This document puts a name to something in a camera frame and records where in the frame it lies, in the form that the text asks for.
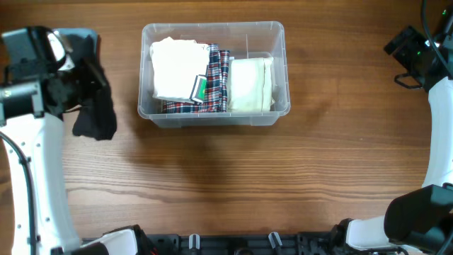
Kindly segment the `black garment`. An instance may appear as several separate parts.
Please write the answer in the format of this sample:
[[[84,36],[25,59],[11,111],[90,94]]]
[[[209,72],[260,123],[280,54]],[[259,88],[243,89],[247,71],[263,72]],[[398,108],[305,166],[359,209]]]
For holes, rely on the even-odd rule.
[[[117,118],[111,87],[98,61],[98,55],[90,48],[81,48],[74,50],[70,56],[75,64],[70,72],[76,72],[81,77],[82,85],[82,101],[75,110],[79,114],[72,134],[95,140],[111,140],[117,130]]]

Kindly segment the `white t-shirt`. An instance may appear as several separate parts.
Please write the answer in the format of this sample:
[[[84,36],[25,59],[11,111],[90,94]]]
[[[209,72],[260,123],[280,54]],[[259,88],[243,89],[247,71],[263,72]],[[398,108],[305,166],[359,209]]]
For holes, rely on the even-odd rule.
[[[208,44],[195,40],[167,37],[152,43],[153,97],[179,103],[203,103],[210,52]]]

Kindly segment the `plaid flannel cloth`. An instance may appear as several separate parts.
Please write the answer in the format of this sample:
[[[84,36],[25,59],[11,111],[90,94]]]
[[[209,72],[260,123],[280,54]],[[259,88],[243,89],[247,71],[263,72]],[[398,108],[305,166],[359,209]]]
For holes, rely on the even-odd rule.
[[[227,110],[227,79],[230,51],[209,44],[210,63],[207,70],[205,99],[201,104],[165,101],[162,113],[225,113]]]

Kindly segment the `cream cloth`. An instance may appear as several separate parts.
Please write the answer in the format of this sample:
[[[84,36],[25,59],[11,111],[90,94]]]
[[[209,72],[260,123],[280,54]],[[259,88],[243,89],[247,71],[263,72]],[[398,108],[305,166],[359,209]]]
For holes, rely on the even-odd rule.
[[[274,103],[273,57],[229,61],[227,111],[269,112]]]

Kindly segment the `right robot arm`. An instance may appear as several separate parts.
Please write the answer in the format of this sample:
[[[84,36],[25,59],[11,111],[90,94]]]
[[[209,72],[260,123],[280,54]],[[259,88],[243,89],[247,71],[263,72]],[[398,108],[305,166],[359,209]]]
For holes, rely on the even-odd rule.
[[[423,31],[408,26],[384,48],[404,68],[394,77],[412,78],[413,89],[428,95],[431,114],[430,156],[422,186],[393,199],[384,215],[345,219],[320,239],[329,254],[452,253],[452,6],[435,31],[420,4]]]

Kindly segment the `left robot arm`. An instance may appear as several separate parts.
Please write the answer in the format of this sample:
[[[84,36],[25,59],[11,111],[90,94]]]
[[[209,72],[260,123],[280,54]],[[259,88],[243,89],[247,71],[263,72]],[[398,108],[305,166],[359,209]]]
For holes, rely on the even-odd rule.
[[[88,28],[29,26],[2,34],[9,64],[1,84],[1,139],[13,190],[13,254],[137,254],[132,227],[82,244],[62,171],[63,116],[77,112],[76,136],[112,139],[110,84]]]

